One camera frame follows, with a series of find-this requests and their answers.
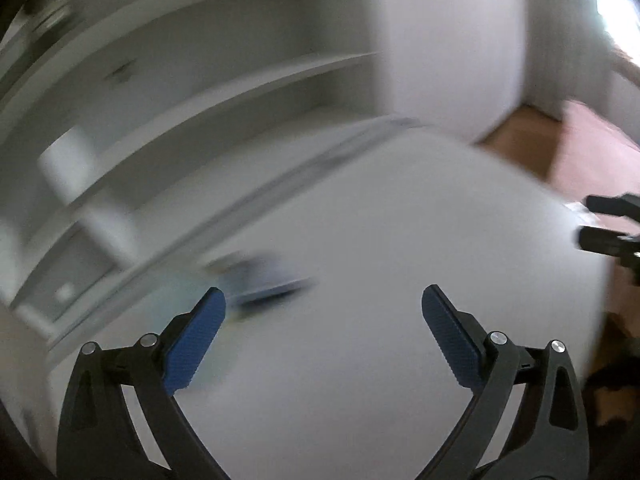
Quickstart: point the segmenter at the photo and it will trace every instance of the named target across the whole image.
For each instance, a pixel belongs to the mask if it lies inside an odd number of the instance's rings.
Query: black mount
[[[632,194],[617,197],[589,195],[584,199],[584,205],[592,213],[625,216],[640,223],[640,196]],[[622,267],[633,272],[635,284],[640,285],[640,236],[585,226],[578,231],[578,245],[581,249],[591,253],[606,254],[618,258],[618,263]]]
[[[584,480],[589,470],[586,417],[564,344],[517,346],[487,333],[458,312],[437,285],[422,297],[422,313],[449,366],[474,396],[418,480]],[[497,460],[478,468],[514,384],[526,389]]]
[[[63,480],[228,480],[196,436],[162,381],[163,363],[191,316],[175,317],[161,335],[128,348],[82,346],[69,379],[58,428],[58,477]],[[140,444],[121,386],[133,386],[146,421],[171,469],[151,462]]]
[[[586,419],[564,345],[553,341],[544,349],[525,348],[503,333],[487,333],[471,314],[457,311],[436,285],[424,291],[422,313],[458,381],[474,396],[417,479],[584,480]],[[147,334],[128,348],[102,350],[93,342],[82,347],[60,420],[60,479],[228,480],[162,382],[164,358],[190,315],[174,318],[161,335]],[[527,387],[500,457],[478,468],[513,385],[521,383]],[[134,387],[170,469],[146,457],[122,384]]]

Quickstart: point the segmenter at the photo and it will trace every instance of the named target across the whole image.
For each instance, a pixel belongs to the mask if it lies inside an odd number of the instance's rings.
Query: metal screw head
[[[491,335],[489,337],[491,338],[491,341],[493,341],[497,345],[504,345],[509,340],[507,336],[502,332],[491,332]]]
[[[554,351],[558,352],[559,354],[566,350],[566,346],[564,346],[564,343],[558,340],[551,342],[551,348],[553,348]]]
[[[89,341],[88,343],[84,343],[82,345],[82,348],[80,349],[80,351],[84,355],[91,355],[92,353],[95,352],[95,349],[97,348],[98,348],[98,345],[96,343],[94,343],[93,341]]]
[[[158,342],[156,334],[145,334],[140,338],[140,344],[146,348],[155,345]]]

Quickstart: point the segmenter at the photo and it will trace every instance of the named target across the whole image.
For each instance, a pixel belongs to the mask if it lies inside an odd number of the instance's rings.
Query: white cabinet
[[[260,190],[322,174],[323,153],[379,128],[366,1],[135,0],[59,40],[0,100],[5,301],[57,342],[175,248],[196,260],[195,237]]]

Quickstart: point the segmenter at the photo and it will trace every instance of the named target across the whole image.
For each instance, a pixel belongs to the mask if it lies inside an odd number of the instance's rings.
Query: brown floor
[[[529,171],[543,182],[549,175],[562,131],[562,122],[556,121],[534,108],[522,106],[514,111],[495,131],[478,143],[482,149]],[[596,343],[591,364],[594,372],[617,357],[625,335],[607,319],[600,340]],[[637,393],[624,388],[619,392],[605,390],[596,398],[597,425],[615,418],[630,420],[636,410]]]
[[[561,131],[561,121],[551,119],[535,108],[522,106],[479,146],[544,181],[556,154]]]

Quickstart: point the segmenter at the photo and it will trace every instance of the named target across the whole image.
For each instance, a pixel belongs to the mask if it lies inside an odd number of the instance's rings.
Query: small blue object
[[[164,355],[164,389],[172,396],[186,388],[225,319],[225,295],[210,288],[191,311],[191,319]]]
[[[422,315],[436,338],[458,384],[476,392],[482,388],[481,355],[456,316],[456,308],[437,285],[422,295]]]

